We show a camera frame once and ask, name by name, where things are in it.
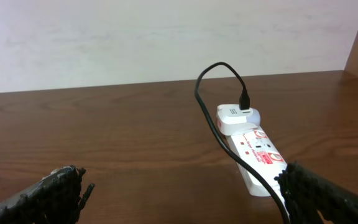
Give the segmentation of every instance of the wooden desk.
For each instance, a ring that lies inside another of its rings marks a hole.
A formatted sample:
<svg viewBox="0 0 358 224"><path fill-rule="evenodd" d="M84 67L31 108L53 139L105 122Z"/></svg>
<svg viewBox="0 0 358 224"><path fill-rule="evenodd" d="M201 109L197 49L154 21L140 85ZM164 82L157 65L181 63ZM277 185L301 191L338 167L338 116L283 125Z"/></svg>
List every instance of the wooden desk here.
<svg viewBox="0 0 358 224"><path fill-rule="evenodd" d="M246 77L262 127L287 162L358 194L358 78ZM0 201L68 164L96 187L80 223L281 223L251 197L193 97L195 81L0 94ZM211 115L235 78L203 80Z"/></svg>

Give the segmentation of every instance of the white charger adapter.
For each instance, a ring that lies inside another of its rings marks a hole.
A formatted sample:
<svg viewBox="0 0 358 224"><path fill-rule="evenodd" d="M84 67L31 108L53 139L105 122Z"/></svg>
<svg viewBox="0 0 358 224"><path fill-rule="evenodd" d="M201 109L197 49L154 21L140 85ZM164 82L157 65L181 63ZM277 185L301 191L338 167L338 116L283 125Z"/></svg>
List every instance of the white charger adapter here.
<svg viewBox="0 0 358 224"><path fill-rule="evenodd" d="M239 105L219 105L216 113L218 128L226 136L231 150L254 168L284 202L274 177L285 170L287 163L260 127L256 109L240 110ZM251 195L270 196L265 187L238 164Z"/></svg>

